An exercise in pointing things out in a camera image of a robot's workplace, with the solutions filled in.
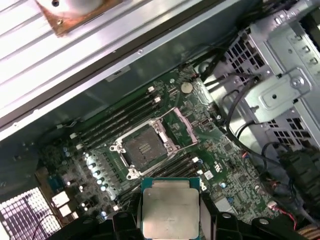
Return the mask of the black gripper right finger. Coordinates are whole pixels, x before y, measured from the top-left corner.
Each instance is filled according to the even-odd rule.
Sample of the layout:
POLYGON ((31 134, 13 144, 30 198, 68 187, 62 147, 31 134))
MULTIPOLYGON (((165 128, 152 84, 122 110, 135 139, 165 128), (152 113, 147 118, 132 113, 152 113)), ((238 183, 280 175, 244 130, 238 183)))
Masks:
POLYGON ((267 217, 247 224, 234 214, 219 211, 210 197, 201 197, 200 229, 206 240, 296 240, 298 233, 267 217))

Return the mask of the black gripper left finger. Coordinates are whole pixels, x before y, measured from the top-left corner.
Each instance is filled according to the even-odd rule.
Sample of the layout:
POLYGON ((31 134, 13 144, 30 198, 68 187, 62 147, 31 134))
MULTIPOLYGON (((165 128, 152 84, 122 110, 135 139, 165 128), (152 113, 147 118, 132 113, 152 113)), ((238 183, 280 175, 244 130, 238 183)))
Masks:
POLYGON ((102 223, 91 216, 82 216, 58 230, 51 240, 141 240, 138 223, 142 214, 142 198, 132 197, 126 211, 115 213, 102 223))

